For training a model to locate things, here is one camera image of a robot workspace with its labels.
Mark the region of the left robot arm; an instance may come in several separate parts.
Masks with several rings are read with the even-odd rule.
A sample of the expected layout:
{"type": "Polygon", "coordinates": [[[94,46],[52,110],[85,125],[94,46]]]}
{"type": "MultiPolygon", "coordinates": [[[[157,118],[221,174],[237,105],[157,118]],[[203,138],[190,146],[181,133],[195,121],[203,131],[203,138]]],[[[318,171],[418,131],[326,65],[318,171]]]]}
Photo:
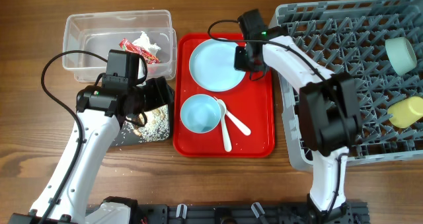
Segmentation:
{"type": "Polygon", "coordinates": [[[75,123],[61,159],[27,214],[14,213],[10,223],[146,223],[137,200],[105,199],[86,214],[89,194],[102,160],[124,123],[147,125],[146,113],[172,102],[174,91],[164,77],[147,78],[139,53],[110,50],[106,71],[77,94],[71,109],[49,90],[45,93],[66,109],[75,123]]]}

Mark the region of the light blue bowl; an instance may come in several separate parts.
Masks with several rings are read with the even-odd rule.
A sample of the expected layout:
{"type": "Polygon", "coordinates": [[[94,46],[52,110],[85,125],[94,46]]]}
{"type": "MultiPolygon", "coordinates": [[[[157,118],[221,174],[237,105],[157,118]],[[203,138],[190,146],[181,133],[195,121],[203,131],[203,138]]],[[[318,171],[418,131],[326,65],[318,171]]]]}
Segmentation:
{"type": "Polygon", "coordinates": [[[210,95],[195,94],[183,102],[180,119],[189,131],[208,133],[220,123],[221,109],[210,95]]]}

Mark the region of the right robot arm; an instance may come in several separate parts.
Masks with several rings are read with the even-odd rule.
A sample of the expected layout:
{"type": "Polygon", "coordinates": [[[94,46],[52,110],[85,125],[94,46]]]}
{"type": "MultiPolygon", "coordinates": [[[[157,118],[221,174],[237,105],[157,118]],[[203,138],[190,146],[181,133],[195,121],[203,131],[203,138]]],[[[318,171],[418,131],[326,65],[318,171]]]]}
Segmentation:
{"type": "Polygon", "coordinates": [[[313,61],[282,27],[266,26],[256,9],[242,14],[237,23],[245,46],[235,52],[235,69],[273,69],[299,96],[299,129],[313,156],[309,222],[328,223],[345,216],[346,160],[362,129],[354,78],[313,61]]]}

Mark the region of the yellow plastic cup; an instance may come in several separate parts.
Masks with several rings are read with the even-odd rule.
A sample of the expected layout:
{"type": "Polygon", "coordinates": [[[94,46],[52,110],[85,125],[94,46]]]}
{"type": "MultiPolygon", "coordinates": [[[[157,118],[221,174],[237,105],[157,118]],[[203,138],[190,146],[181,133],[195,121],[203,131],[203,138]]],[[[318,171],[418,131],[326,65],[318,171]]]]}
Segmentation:
{"type": "Polygon", "coordinates": [[[422,118],[422,97],[412,96],[390,106],[389,121],[398,128],[407,128],[422,118]]]}

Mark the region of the white tissue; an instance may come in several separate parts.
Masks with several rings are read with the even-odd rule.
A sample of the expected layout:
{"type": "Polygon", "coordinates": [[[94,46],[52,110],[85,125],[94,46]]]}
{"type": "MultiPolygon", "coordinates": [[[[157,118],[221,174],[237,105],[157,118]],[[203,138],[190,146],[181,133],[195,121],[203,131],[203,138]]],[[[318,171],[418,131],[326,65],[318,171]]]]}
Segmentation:
{"type": "Polygon", "coordinates": [[[141,36],[138,39],[134,40],[132,44],[148,51],[153,56],[156,56],[157,52],[161,50],[161,47],[159,47],[156,43],[152,43],[150,41],[150,38],[144,31],[141,32],[141,36]]]}

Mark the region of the white plastic spoon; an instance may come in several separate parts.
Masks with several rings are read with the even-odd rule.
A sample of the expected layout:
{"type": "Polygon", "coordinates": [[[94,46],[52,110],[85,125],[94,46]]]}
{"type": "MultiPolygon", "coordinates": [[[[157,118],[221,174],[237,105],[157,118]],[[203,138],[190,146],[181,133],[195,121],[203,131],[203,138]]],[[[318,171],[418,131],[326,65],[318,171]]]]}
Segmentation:
{"type": "Polygon", "coordinates": [[[226,152],[230,152],[232,150],[231,140],[229,137],[229,132],[227,130],[226,122],[225,122],[225,113],[227,111],[225,105],[223,104],[222,100],[217,100],[217,103],[219,104],[220,110],[221,110],[221,129],[222,129],[222,136],[223,136],[223,144],[224,149],[226,152]]]}

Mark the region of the red snack wrapper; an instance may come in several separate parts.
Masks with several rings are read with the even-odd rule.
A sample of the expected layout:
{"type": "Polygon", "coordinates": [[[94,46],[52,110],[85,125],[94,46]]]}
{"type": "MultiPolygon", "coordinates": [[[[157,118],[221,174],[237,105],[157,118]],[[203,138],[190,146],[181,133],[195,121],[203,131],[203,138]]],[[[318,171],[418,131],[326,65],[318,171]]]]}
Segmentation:
{"type": "Polygon", "coordinates": [[[161,60],[155,56],[153,53],[151,53],[149,50],[146,50],[145,48],[142,48],[141,46],[136,46],[133,43],[129,42],[126,38],[124,38],[120,43],[119,46],[131,53],[139,54],[141,55],[147,64],[158,64],[161,63],[161,60]]]}

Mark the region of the green bowl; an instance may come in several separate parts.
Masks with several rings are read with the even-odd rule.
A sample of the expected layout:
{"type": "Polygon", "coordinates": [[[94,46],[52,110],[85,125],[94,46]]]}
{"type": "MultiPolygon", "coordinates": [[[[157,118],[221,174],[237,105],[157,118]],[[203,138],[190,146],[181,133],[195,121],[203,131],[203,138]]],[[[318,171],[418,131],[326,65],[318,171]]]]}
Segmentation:
{"type": "Polygon", "coordinates": [[[395,73],[402,76],[417,67],[417,58],[411,43],[405,37],[385,41],[389,62],[395,73]]]}

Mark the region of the pink plastic fork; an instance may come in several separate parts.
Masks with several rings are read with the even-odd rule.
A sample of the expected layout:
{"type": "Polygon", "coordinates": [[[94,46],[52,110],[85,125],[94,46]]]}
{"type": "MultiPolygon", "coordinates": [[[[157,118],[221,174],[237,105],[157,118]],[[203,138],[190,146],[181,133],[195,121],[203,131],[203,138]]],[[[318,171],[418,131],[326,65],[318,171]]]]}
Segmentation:
{"type": "Polygon", "coordinates": [[[245,135],[249,136],[251,134],[251,130],[248,126],[246,126],[242,121],[240,121],[236,116],[234,116],[230,111],[228,111],[226,104],[221,99],[216,98],[216,101],[219,105],[223,106],[224,114],[235,124],[235,126],[245,135]]]}

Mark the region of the light blue plate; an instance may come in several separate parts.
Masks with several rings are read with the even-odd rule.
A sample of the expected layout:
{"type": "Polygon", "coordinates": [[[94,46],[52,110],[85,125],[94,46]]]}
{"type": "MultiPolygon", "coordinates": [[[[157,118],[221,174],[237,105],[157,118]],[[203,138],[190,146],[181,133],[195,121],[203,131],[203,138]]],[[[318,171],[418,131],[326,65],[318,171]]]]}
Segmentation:
{"type": "Polygon", "coordinates": [[[206,40],[199,44],[189,59],[189,71],[193,80],[203,89],[224,92],[235,88],[245,76],[236,70],[234,42],[206,40]]]}

